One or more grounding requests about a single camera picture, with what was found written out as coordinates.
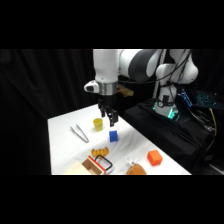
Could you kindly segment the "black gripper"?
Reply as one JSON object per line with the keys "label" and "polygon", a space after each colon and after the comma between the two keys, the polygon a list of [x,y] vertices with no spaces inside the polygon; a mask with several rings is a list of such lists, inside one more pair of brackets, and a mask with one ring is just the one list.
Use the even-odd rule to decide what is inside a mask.
{"label": "black gripper", "polygon": [[[105,117],[105,109],[114,109],[116,102],[116,95],[99,95],[98,96],[98,108],[101,112],[101,117]],[[113,127],[118,121],[118,112],[112,111],[109,114],[110,126]]]}

